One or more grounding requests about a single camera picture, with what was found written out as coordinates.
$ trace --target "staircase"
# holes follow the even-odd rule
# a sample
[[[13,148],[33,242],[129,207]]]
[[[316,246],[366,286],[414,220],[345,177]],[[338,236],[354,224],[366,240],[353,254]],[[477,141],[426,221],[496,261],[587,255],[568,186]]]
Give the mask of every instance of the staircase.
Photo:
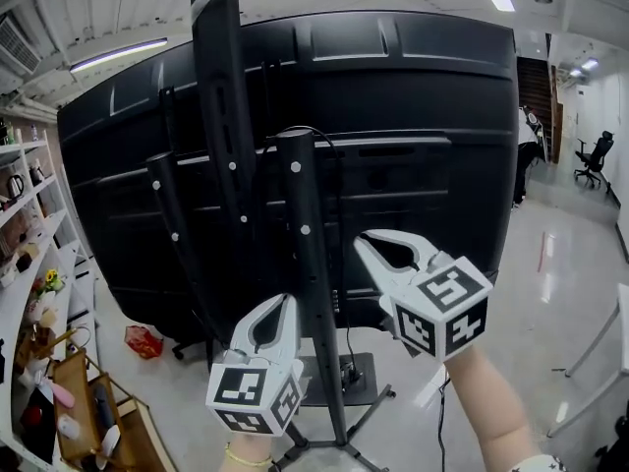
[[[552,97],[548,64],[539,59],[518,57],[518,90],[520,106],[531,107],[536,117],[542,122],[548,156],[553,156]]]

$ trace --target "forearm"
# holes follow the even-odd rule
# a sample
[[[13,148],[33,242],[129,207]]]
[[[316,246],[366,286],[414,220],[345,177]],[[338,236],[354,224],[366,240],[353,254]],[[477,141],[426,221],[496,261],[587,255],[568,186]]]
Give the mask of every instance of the forearm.
[[[236,434],[230,442],[229,448],[234,455],[245,461],[260,463],[271,454],[271,437]],[[259,472],[260,470],[268,470],[269,467],[270,465],[261,468],[242,465],[225,454],[220,472]]]
[[[478,348],[469,347],[445,367],[477,435],[487,472],[505,472],[540,452],[520,398]]]

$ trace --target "air conditioner vent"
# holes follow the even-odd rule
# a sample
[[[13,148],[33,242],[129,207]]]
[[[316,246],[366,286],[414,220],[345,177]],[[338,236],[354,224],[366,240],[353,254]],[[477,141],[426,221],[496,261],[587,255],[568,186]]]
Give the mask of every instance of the air conditioner vent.
[[[41,61],[8,16],[0,21],[0,57],[18,73],[32,74]]]

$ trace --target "person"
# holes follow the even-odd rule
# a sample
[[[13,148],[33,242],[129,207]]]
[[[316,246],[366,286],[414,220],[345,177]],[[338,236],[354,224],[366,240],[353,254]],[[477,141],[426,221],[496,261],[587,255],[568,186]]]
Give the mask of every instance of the person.
[[[558,458],[541,454],[520,398],[478,346],[447,360],[445,367],[476,433],[487,472],[567,470]],[[227,449],[220,472],[270,466],[271,437],[238,434]]]
[[[518,132],[518,160],[515,171],[515,186],[513,188],[513,205],[518,206],[527,194],[526,191],[526,173],[527,168],[533,162],[533,159],[539,157],[543,159],[543,148],[538,143],[536,131],[540,130],[540,124],[537,122],[535,115],[533,119],[535,123],[529,120],[531,109],[524,106],[518,110],[519,115],[519,132]]]

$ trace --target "sleeve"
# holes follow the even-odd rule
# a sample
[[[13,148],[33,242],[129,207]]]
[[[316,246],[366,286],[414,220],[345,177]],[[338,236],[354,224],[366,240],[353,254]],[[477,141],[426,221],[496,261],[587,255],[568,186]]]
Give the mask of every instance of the sleeve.
[[[567,472],[567,470],[559,458],[540,454],[524,460],[508,472]]]

